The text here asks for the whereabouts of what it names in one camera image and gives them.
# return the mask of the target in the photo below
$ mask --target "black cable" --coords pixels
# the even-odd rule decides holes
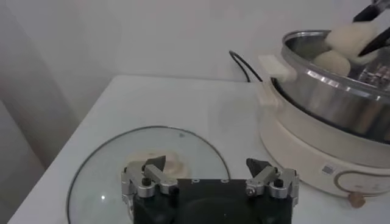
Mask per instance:
[[[237,59],[239,59],[252,72],[252,74],[259,80],[259,82],[263,82],[263,79],[260,78],[260,76],[257,74],[257,72],[251,67],[251,65],[249,65],[248,62],[246,62],[241,56],[239,56],[234,51],[229,51],[229,54],[230,54],[231,58],[238,64],[238,66],[241,68],[241,70],[243,70],[243,73],[246,77],[247,82],[250,82],[249,75]]]

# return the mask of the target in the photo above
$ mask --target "screw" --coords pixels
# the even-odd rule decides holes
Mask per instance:
[[[252,187],[247,187],[246,189],[245,189],[245,192],[246,192],[246,194],[248,195],[248,196],[254,196],[255,194],[256,194],[256,190],[254,189],[254,188],[252,188]]]
[[[284,184],[284,181],[282,179],[276,179],[274,181],[274,186],[275,187],[278,187],[278,188],[282,188],[283,187],[283,184]]]
[[[152,184],[152,180],[148,177],[142,178],[142,185],[143,186],[150,186]]]
[[[178,195],[180,189],[178,187],[170,187],[168,191],[170,195]]]

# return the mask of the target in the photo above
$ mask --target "pot handle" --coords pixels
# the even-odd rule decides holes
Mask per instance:
[[[258,60],[261,70],[271,78],[276,78],[280,82],[294,81],[297,78],[297,72],[275,55],[259,55]]]
[[[257,98],[262,107],[276,110],[282,106],[281,101],[278,100],[272,89],[272,83],[267,80],[264,82],[257,82]]]

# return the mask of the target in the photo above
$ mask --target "white table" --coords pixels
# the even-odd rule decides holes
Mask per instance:
[[[232,178],[249,178],[246,158],[272,161],[259,139],[257,87],[258,83],[116,77],[9,223],[66,223],[66,195],[85,158],[106,140],[143,126],[192,131],[221,152]],[[353,209],[345,199],[302,183],[293,223],[388,223],[388,218],[388,195]]]

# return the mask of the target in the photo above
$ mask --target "metal bracket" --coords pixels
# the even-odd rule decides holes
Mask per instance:
[[[133,195],[141,198],[149,198],[154,195],[155,183],[150,181],[145,183],[145,176],[142,173],[142,162],[128,163],[127,167],[122,171],[122,194]]]
[[[145,166],[144,175],[147,178],[152,179],[154,183],[160,186],[162,194],[173,194],[177,189],[177,180],[166,176],[160,169],[155,165]]]
[[[293,206],[298,204],[299,176],[295,170],[285,169],[283,173],[269,185],[270,195],[274,198],[292,198]]]
[[[262,195],[268,183],[276,178],[276,169],[272,166],[265,167],[258,175],[246,181],[246,194],[250,197]]]

